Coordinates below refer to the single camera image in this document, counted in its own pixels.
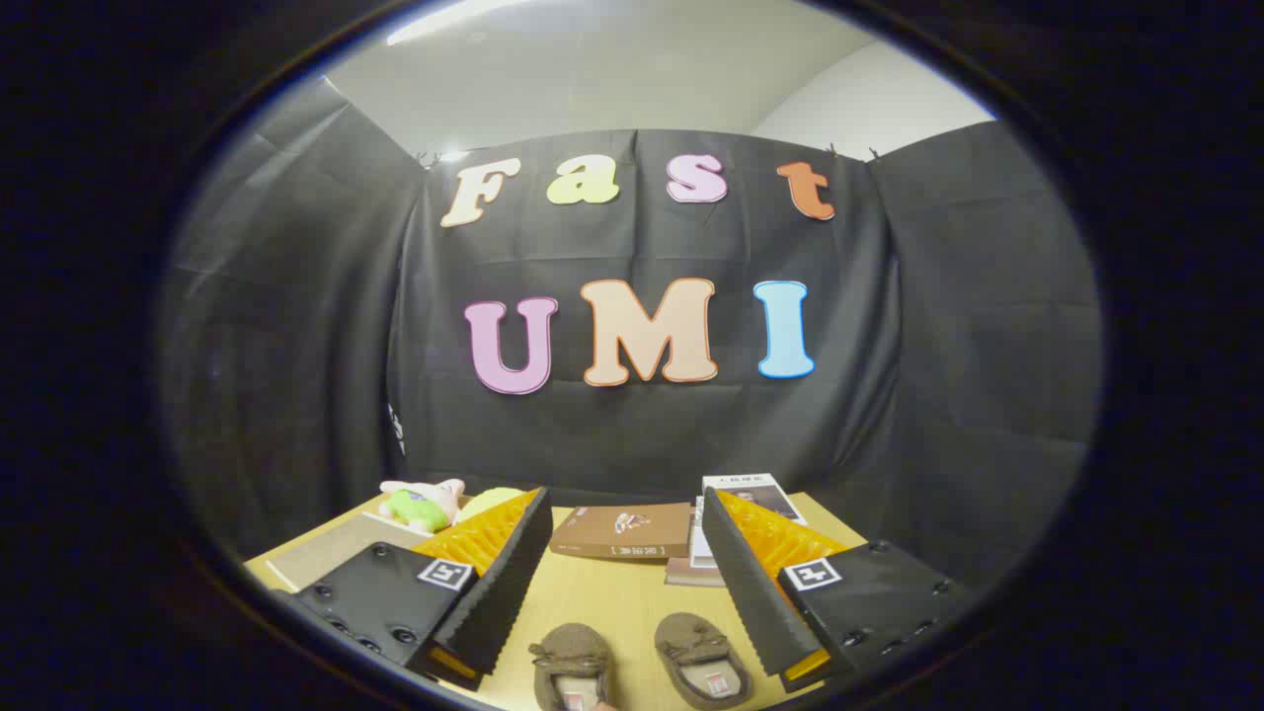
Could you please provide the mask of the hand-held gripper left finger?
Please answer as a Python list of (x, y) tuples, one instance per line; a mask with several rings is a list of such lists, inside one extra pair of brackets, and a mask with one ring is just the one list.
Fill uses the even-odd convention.
[(474, 691), (495, 671), (554, 531), (525, 491), (412, 547), (367, 543), (293, 595), (293, 611), (428, 679)]

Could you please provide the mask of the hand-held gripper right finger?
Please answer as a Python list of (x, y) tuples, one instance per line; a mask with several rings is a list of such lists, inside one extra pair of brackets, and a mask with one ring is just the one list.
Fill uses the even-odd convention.
[(844, 545), (709, 487), (702, 529), (763, 671), (787, 691), (884, 671), (975, 606), (886, 540)]

